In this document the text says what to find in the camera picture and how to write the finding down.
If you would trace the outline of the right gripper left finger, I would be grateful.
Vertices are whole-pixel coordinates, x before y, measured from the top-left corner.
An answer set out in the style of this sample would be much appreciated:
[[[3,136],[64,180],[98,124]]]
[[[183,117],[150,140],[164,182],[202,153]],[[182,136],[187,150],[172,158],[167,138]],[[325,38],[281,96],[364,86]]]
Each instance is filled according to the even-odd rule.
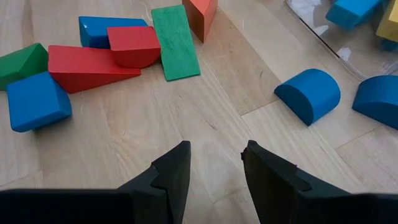
[[[182,224],[191,156],[190,141],[182,141],[118,188],[132,198],[134,224]]]

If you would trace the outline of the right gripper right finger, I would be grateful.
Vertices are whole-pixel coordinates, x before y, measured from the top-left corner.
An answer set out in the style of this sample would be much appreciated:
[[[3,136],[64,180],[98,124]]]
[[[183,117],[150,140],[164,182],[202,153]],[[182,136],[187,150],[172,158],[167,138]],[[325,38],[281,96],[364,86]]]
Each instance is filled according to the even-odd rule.
[[[364,197],[321,180],[250,140],[241,154],[261,224],[370,224]]]

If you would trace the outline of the blue half-cylinder block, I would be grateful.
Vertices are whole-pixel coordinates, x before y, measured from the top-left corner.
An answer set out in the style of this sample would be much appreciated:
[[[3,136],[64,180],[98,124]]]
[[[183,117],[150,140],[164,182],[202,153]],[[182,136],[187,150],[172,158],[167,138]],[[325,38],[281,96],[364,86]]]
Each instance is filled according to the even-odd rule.
[[[6,86],[11,129],[24,133],[72,115],[68,93],[42,72]]]
[[[398,130],[398,76],[380,75],[361,82],[352,109]]]
[[[304,70],[283,82],[274,93],[307,126],[333,110],[341,98],[335,79],[317,68]]]

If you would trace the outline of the red half-cylinder block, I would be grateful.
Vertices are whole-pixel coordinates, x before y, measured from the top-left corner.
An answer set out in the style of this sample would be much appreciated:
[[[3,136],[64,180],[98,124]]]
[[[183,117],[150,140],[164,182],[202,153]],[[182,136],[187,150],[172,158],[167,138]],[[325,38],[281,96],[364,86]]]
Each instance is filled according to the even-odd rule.
[[[109,27],[108,39],[114,61],[126,68],[146,68],[155,63],[161,46],[152,26]]]

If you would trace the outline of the orange triangular block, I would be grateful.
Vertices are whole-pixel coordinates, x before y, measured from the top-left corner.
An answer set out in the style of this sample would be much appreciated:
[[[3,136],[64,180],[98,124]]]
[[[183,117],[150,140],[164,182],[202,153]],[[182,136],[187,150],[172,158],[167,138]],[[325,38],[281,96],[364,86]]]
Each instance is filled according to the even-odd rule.
[[[182,0],[182,4],[191,30],[204,43],[215,17],[218,0]]]

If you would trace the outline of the long yellow block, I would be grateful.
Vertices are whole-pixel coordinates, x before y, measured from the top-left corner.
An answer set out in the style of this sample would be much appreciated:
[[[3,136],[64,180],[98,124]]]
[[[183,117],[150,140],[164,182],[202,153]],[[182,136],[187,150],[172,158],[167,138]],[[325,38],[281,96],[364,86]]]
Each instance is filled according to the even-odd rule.
[[[377,27],[376,35],[398,42],[398,0],[388,0],[382,6],[383,15]]]

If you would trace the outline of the red wedge block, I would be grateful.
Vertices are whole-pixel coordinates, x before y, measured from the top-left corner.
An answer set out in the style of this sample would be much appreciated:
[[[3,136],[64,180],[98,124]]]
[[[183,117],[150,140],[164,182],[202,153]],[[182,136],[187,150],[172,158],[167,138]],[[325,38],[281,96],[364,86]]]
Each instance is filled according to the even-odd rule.
[[[70,94],[141,74],[139,68],[116,64],[110,49],[49,45],[48,52],[49,73]]]

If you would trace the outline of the flat green block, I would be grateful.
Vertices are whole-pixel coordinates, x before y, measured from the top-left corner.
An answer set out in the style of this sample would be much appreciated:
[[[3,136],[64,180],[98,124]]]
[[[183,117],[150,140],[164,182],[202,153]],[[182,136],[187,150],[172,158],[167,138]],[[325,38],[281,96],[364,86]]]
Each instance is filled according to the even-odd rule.
[[[201,74],[184,5],[151,10],[167,81]]]

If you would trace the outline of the clear plastic bin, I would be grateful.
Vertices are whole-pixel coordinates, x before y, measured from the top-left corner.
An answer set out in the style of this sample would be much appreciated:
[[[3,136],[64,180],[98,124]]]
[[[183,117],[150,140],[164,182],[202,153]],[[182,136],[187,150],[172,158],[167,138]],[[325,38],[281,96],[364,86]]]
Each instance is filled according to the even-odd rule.
[[[357,77],[398,76],[398,52],[380,48],[382,37],[376,35],[383,15],[379,6],[372,18],[344,30],[325,16],[334,0],[285,0],[287,7],[345,64]]]

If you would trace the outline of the medium blue block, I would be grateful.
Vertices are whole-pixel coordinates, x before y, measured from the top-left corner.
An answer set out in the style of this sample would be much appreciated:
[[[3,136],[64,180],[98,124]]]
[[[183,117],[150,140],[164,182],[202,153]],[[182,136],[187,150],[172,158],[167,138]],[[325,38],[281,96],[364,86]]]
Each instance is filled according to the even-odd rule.
[[[109,49],[107,28],[147,26],[144,19],[126,17],[78,17],[80,42],[82,47]]]

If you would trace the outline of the green wedge block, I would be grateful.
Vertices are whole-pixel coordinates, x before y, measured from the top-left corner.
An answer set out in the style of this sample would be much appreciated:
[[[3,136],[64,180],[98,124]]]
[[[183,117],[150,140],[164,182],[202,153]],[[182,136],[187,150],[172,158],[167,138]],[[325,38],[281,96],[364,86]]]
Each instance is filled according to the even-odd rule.
[[[0,91],[9,83],[48,70],[49,54],[40,43],[0,57]]]

